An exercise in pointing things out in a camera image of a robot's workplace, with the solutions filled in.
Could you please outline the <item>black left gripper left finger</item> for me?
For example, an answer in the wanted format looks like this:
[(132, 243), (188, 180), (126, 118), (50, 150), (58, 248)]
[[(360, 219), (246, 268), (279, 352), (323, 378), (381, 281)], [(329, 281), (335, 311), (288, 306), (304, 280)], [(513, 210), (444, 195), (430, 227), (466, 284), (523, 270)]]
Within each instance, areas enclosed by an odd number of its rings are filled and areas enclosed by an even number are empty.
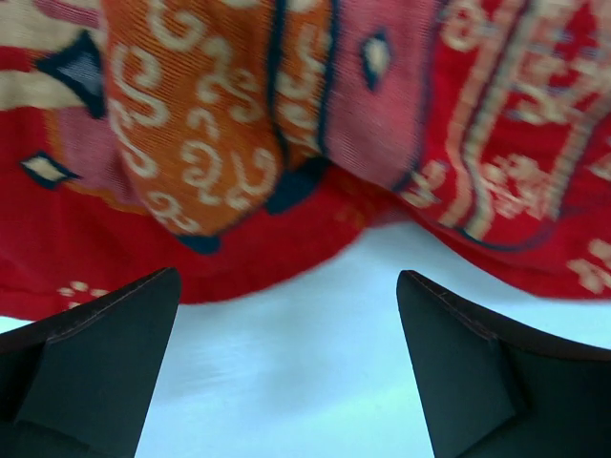
[(135, 456), (179, 296), (161, 269), (3, 333), (2, 456)]

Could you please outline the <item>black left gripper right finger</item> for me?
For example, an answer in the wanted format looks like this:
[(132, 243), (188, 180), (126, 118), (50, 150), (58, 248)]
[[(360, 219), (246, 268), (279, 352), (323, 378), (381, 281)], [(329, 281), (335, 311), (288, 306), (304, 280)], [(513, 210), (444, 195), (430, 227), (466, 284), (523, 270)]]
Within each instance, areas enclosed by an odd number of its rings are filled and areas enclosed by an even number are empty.
[(610, 454), (610, 352), (537, 330), (415, 271), (400, 319), (434, 456)]

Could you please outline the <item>red printed pillowcase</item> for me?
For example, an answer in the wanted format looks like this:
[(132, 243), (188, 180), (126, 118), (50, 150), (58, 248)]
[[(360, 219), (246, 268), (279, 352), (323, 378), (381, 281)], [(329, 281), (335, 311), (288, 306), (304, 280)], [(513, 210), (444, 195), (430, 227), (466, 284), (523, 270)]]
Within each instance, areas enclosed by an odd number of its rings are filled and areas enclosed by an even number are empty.
[(3, 315), (231, 300), (392, 216), (608, 299), (609, 3), (2, 3)]

